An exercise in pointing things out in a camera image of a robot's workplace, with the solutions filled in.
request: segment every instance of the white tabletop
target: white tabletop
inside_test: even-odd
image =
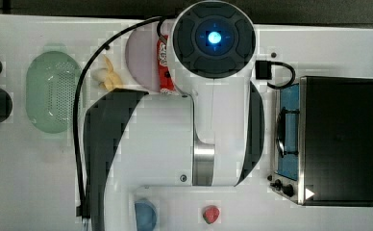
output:
[[[26,72],[50,43],[63,43],[67,54],[83,67],[102,42],[135,22],[0,15],[0,60],[4,64],[0,87],[13,101],[12,115],[0,124],[0,230],[81,229],[80,220],[75,218],[78,197],[71,132],[49,135],[31,124],[25,111]],[[269,54],[276,52],[276,61],[292,64],[297,76],[373,78],[373,30],[256,27],[259,57],[270,59]],[[155,28],[138,33],[152,37]],[[124,52],[125,40],[117,40],[107,51],[113,64],[123,62],[117,53]],[[155,56],[154,47],[148,51]],[[283,74],[276,70],[276,76]],[[103,94],[93,82],[88,78],[88,105]],[[272,106],[272,102],[265,104],[264,153],[244,184],[236,188],[149,188],[137,192],[158,207],[157,230],[373,230],[373,208],[300,207],[268,189],[265,178],[271,171],[268,138]],[[201,218],[201,209],[209,204],[221,209],[220,219],[211,226]]]

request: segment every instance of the green plastic basket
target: green plastic basket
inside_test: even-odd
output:
[[[33,60],[27,72],[26,110],[37,129],[60,133],[70,126],[80,74],[75,60],[60,51],[45,52]]]

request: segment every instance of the blue object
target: blue object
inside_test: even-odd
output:
[[[298,84],[280,90],[280,110],[283,107],[291,111],[300,109],[300,88]],[[297,151],[297,128],[296,115],[286,115],[285,150],[287,151]],[[298,157],[289,154],[282,158],[279,155],[277,171],[280,175],[292,180],[298,180]]]
[[[222,40],[222,36],[218,32],[210,32],[208,35],[208,41],[212,44],[217,44]]]
[[[157,213],[154,205],[148,200],[135,203],[137,231],[153,231],[157,224]]]

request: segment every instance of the black cable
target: black cable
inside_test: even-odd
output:
[[[175,16],[163,16],[160,21],[159,21],[159,24],[157,25],[157,36],[159,37],[159,39],[166,45],[166,38],[162,35],[161,33],[161,26],[162,24],[164,23],[164,21],[166,19],[173,19],[175,18]]]
[[[76,157],[76,169],[77,169],[77,175],[78,175],[78,185],[79,185],[79,197],[81,199],[81,205],[80,205],[80,211],[83,212],[83,206],[85,203],[86,195],[85,195],[85,187],[84,187],[84,177],[83,177],[83,171],[82,171],[82,160],[81,160],[81,149],[79,145],[79,127],[78,127],[78,112],[79,112],[79,98],[81,95],[81,89],[82,84],[85,80],[86,73],[88,69],[90,68],[91,64],[96,60],[96,58],[102,53],[104,49],[109,47],[109,44],[112,43],[114,40],[119,38],[120,36],[133,31],[135,28],[147,25],[152,22],[156,22],[161,20],[162,17],[153,17],[150,19],[147,19],[145,21],[139,22],[129,28],[126,28],[122,30],[121,32],[115,34],[113,37],[109,38],[105,43],[103,43],[99,49],[94,52],[94,54],[91,56],[90,60],[85,65],[84,69],[82,70],[81,76],[79,77],[78,85],[76,86],[75,91],[75,99],[73,102],[73,142],[75,147],[75,157]],[[82,218],[89,218],[89,215],[81,214]]]
[[[289,65],[289,64],[285,64],[285,63],[281,63],[281,62],[270,62],[271,64],[274,64],[274,65],[280,65],[280,66],[283,66],[287,69],[289,69],[289,71],[291,71],[291,79],[288,81],[288,83],[282,85],[282,86],[275,86],[275,85],[272,85],[270,83],[267,83],[267,86],[274,89],[274,90],[283,90],[285,88],[288,88],[293,82],[294,82],[294,79],[295,79],[295,70],[294,68]]]

